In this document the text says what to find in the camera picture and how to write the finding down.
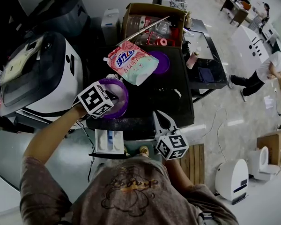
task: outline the purple lid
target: purple lid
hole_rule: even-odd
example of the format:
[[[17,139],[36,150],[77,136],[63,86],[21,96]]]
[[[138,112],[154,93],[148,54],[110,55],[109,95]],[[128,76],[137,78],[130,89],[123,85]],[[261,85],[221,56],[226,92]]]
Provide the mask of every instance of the purple lid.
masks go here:
[[[128,96],[128,90],[125,87],[125,85],[118,79],[116,78],[103,78],[99,80],[100,84],[115,84],[118,85],[119,87],[121,87],[124,91],[124,94],[126,96],[125,102],[123,104],[123,106],[115,113],[111,113],[111,114],[107,114],[105,116],[103,116],[103,118],[105,119],[113,119],[113,118],[119,118],[120,116],[124,115],[124,113],[127,110],[128,107],[128,100],[129,100],[129,96]]]
[[[154,74],[162,74],[168,71],[170,67],[170,60],[167,55],[160,51],[150,51],[149,54],[159,60],[158,66],[153,72]]]

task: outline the detergent pouch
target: detergent pouch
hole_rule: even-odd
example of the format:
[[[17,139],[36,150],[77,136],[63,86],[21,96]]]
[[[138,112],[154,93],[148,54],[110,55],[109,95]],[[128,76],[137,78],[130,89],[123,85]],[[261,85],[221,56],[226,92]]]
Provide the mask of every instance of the detergent pouch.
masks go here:
[[[157,68],[159,60],[126,41],[108,54],[108,66],[133,85],[141,85]]]

